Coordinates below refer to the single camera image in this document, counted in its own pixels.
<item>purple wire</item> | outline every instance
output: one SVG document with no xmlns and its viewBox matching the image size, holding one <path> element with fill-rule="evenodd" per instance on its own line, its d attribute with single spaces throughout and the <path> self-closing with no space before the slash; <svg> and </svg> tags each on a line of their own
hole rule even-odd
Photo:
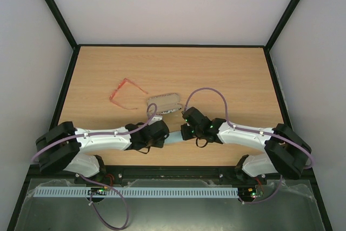
<svg viewBox="0 0 346 231">
<path fill-rule="evenodd" d="M 278 183 L 275 191 L 269 197 L 266 197 L 264 200 L 245 202 L 240 197 L 239 197 L 239 200 L 244 204 L 259 204 L 259 203 L 262 203 L 264 201 L 268 201 L 268 200 L 272 199 L 276 195 L 276 193 L 278 193 L 281 185 L 282 185 L 282 175 L 280 175 L 280 180 L 279 180 L 279 183 Z"/>
<path fill-rule="evenodd" d="M 184 112 L 186 111 L 186 109 L 188 107 L 188 103 L 189 103 L 190 99 L 192 98 L 193 94 L 198 92 L 198 91 L 200 91 L 200 90 L 211 90 L 211 91 L 214 91 L 214 92 L 216 92 L 216 93 L 218 93 L 220 95 L 220 97 L 222 98 L 223 103 L 225 105 L 226 121 L 227 121 L 227 124 L 230 127 L 234 128 L 236 130 L 244 131 L 244 132 L 261 134 L 261 131 L 253 130 L 253 129 L 248 129 L 248 128 L 243 128 L 243 127 L 237 127 L 236 124 L 232 123 L 229 120 L 229 117 L 228 117 L 228 106 L 227 106 L 227 101 L 226 101 L 225 97 L 221 94 L 221 92 L 219 92 L 218 90 L 213 89 L 213 88 L 199 88 L 199 89 L 196 89 L 195 91 L 193 91 L 190 94 L 190 96 L 188 97 L 188 100 L 186 101 Z M 306 151 L 304 148 L 302 148 L 301 146 L 297 145 L 295 142 L 293 142 L 293 141 L 291 141 L 291 140 L 289 140 L 289 139 L 287 139 L 285 137 L 282 137 L 282 136 L 279 136 L 279 135 L 276 135 L 276 134 L 272 134 L 272 133 L 269 133 L 269 132 L 263 132 L 263 135 L 268 135 L 268 136 L 272 136 L 274 138 L 280 139 L 280 140 L 282 140 L 282 141 L 284 141 L 286 143 L 289 143 L 290 145 L 294 146 L 295 148 L 299 149 L 303 153 L 305 153 L 306 156 L 310 159 L 310 164 L 305 166 L 305 169 L 309 169 L 309 168 L 311 168 L 315 164 L 315 159 L 313 158 L 313 156 L 308 151 Z"/>
<path fill-rule="evenodd" d="M 126 208 L 126 220 L 125 220 L 125 223 L 122 227 L 114 227 L 114 226 L 111 226 L 110 224 L 108 224 L 100 215 L 100 213 L 97 211 L 93 201 L 92 201 L 92 196 L 94 195 L 95 192 L 93 192 L 91 195 L 90 195 L 90 198 L 89 198 L 89 201 L 90 201 L 90 205 L 94 208 L 94 211 L 96 212 L 96 215 L 98 217 L 98 219 L 102 222 L 102 224 L 104 224 L 106 227 L 108 227 L 109 229 L 111 230 L 124 230 L 126 227 L 127 227 L 127 224 L 129 222 L 129 219 L 130 219 L 130 210 L 129 210 L 129 205 L 127 204 L 125 198 L 123 195 L 121 195 L 121 193 L 119 191 L 117 191 L 115 188 L 113 188 L 112 186 L 109 186 L 107 184 L 103 184 L 103 183 L 100 183 L 100 182 L 97 182 L 97 181 L 92 181 L 86 177 L 84 177 L 83 175 L 79 174 L 79 176 L 84 180 L 84 181 L 88 181 L 90 183 L 93 183 L 93 184 L 96 184 L 96 185 L 100 185 L 102 187 L 107 187 L 113 191 L 115 191 L 116 194 L 119 195 L 119 197 L 121 198 L 121 200 L 124 202 L 125 204 L 125 208 Z"/>
<path fill-rule="evenodd" d="M 68 137 L 65 137 L 65 138 L 62 138 L 58 141 L 55 141 L 54 143 L 51 143 L 49 145 L 47 145 L 46 147 L 42 148 L 40 151 L 38 151 L 32 158 L 31 158 L 31 162 L 33 163 L 36 163 L 35 159 L 37 157 L 39 157 L 41 154 L 43 154 L 45 151 L 47 151 L 48 149 L 52 148 L 53 146 L 56 146 L 60 143 L 63 143 L 63 142 L 66 142 L 68 140 L 71 140 L 71 139 L 75 139 L 75 138 L 79 138 L 79 137 L 83 137 L 84 134 L 79 134 L 79 135 L 71 135 L 71 136 L 68 136 Z"/>
<path fill-rule="evenodd" d="M 155 103 L 152 103 L 150 104 L 148 107 L 147 107 L 147 112 L 149 111 L 149 108 L 151 106 L 154 106 L 155 107 L 155 110 L 154 112 L 152 113 L 152 115 L 148 118 L 148 120 L 141 126 L 139 126 L 138 128 L 136 128 L 135 130 L 132 130 L 132 131 L 128 131 L 128 132 L 121 132 L 121 133 L 118 133 L 117 135 L 130 135 L 130 134 L 133 134 L 137 131 L 140 131 L 141 129 L 143 129 L 144 127 L 146 127 L 150 121 L 154 118 L 154 116 L 156 115 L 156 112 L 157 112 L 157 105 Z M 94 133 L 89 133 L 88 134 L 89 136 L 94 136 L 94 135 L 114 135 L 114 132 L 94 132 Z M 66 142 L 68 140 L 71 140 L 71 139 L 75 139 L 75 138 L 79 138 L 79 137 L 84 137 L 84 134 L 78 134 L 78 135 L 71 135 L 71 136 L 68 136 L 68 137 L 65 137 L 65 138 L 62 138 L 60 140 L 57 140 L 49 145 L 47 145 L 46 147 L 42 148 L 40 151 L 38 151 L 32 158 L 31 158 L 31 162 L 32 163 L 36 163 L 35 159 L 38 158 L 41 154 L 43 154 L 45 151 L 49 150 L 50 148 L 58 145 L 58 144 L 61 144 L 63 142 Z"/>
</svg>

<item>purple cable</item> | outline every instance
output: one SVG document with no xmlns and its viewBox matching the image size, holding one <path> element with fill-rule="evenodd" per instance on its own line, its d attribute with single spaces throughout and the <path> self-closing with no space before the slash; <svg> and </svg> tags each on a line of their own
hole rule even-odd
<svg viewBox="0 0 346 231">
<path fill-rule="evenodd" d="M 188 100 L 186 101 L 184 112 L 186 111 L 186 109 L 188 107 L 188 103 L 189 103 L 190 99 L 192 98 L 193 94 L 198 92 L 198 91 L 200 91 L 200 90 L 205 90 L 205 89 L 206 90 L 211 90 L 211 91 L 214 91 L 214 92 L 218 93 L 220 95 L 220 97 L 222 98 L 223 103 L 225 104 L 226 121 L 227 121 L 227 124 L 230 127 L 234 128 L 236 130 L 239 130 L 239 131 L 255 133 L 255 134 L 261 134 L 260 131 L 258 131 L 258 130 L 252 130 L 252 129 L 248 129 L 248 128 L 237 127 L 236 124 L 232 123 L 229 120 L 229 117 L 228 117 L 228 106 L 227 106 L 227 101 L 226 101 L 225 97 L 221 94 L 221 92 L 219 92 L 218 90 L 213 89 L 213 88 L 199 88 L 199 89 L 196 89 L 195 91 L 193 91 L 190 94 L 190 96 L 188 97 Z M 297 145 L 295 142 L 292 142 L 291 140 L 289 140 L 289 139 L 287 139 L 285 137 L 282 137 L 282 136 L 279 136 L 279 135 L 276 135 L 276 134 L 272 134 L 272 133 L 269 133 L 269 132 L 263 132 L 263 135 L 268 135 L 268 136 L 272 136 L 274 138 L 280 139 L 280 140 L 282 140 L 282 141 L 284 141 L 286 143 L 289 143 L 290 145 L 294 146 L 295 148 L 299 149 L 303 153 L 305 153 L 306 156 L 310 159 L 310 164 L 308 166 L 305 166 L 305 169 L 309 169 L 309 168 L 311 168 L 315 164 L 315 159 L 313 158 L 313 156 L 308 151 L 306 151 L 304 148 L 302 148 L 301 146 Z"/>
<path fill-rule="evenodd" d="M 137 131 L 140 131 L 141 129 L 143 129 L 144 127 L 146 127 L 150 121 L 154 118 L 154 116 L 156 115 L 156 111 L 157 111 L 157 105 L 155 103 L 152 103 L 150 104 L 148 107 L 147 107 L 147 113 L 149 111 L 149 108 L 151 106 L 154 106 L 155 107 L 155 110 L 154 112 L 152 113 L 152 115 L 148 118 L 148 120 L 141 126 L 139 126 L 138 128 L 136 128 L 135 130 L 132 130 L 132 131 L 129 131 L 129 132 L 121 132 L 121 133 L 118 133 L 118 135 L 130 135 L 130 134 L 133 134 Z M 94 136 L 94 135 L 114 135 L 114 132 L 94 132 L 94 133 L 89 133 L 88 134 L 89 136 Z M 45 151 L 49 150 L 50 148 L 58 145 L 58 144 L 61 144 L 63 142 L 66 142 L 68 140 L 71 140 L 71 139 L 75 139 L 75 138 L 79 138 L 79 137 L 84 137 L 84 134 L 78 134 L 78 135 L 71 135 L 71 136 L 68 136 L 68 137 L 65 137 L 65 138 L 62 138 L 58 141 L 55 141 L 49 145 L 47 145 L 46 147 L 42 148 L 40 151 L 38 151 L 32 158 L 31 158 L 31 162 L 32 163 L 36 163 L 35 159 L 38 158 L 41 154 L 43 154 Z"/>
<path fill-rule="evenodd" d="M 119 195 L 119 197 L 121 198 L 121 200 L 124 202 L 125 204 L 125 208 L 126 208 L 126 220 L 125 220 L 125 223 L 122 227 L 114 227 L 114 226 L 111 226 L 110 224 L 108 224 L 102 217 L 101 215 L 99 214 L 99 212 L 97 211 L 93 201 L 92 201 L 92 196 L 94 195 L 95 192 L 93 192 L 91 195 L 90 195 L 90 198 L 89 198 L 89 201 L 90 201 L 90 205 L 94 208 L 95 212 L 96 212 L 96 215 L 98 217 L 98 219 L 102 222 L 102 224 L 104 224 L 106 227 L 108 227 L 109 229 L 111 230 L 124 230 L 126 227 L 127 227 L 127 224 L 129 222 L 129 219 L 130 219 L 130 210 L 129 210 L 129 205 L 127 204 L 125 198 L 123 195 L 121 195 L 121 193 L 119 191 L 117 191 L 115 188 L 113 188 L 112 186 L 109 186 L 107 184 L 103 184 L 103 183 L 100 183 L 100 182 L 97 182 L 97 181 L 92 181 L 90 179 L 87 179 L 86 177 L 84 177 L 83 175 L 79 174 L 79 176 L 84 180 L 84 181 L 88 181 L 90 183 L 93 183 L 93 184 L 96 184 L 96 185 L 100 185 L 102 187 L 107 187 L 113 191 L 115 191 L 116 194 Z"/>
<path fill-rule="evenodd" d="M 280 175 L 280 180 L 279 180 L 279 183 L 275 189 L 275 191 L 269 196 L 269 197 L 266 197 L 264 200 L 259 200 L 259 201 L 251 201 L 251 202 L 245 202 L 243 201 L 240 197 L 239 197 L 239 200 L 244 203 L 244 204 L 259 204 L 259 203 L 262 203 L 264 201 L 268 201 L 270 199 L 272 199 L 276 193 L 279 191 L 280 187 L 281 187 L 281 184 L 282 184 L 282 175 Z"/>
</svg>

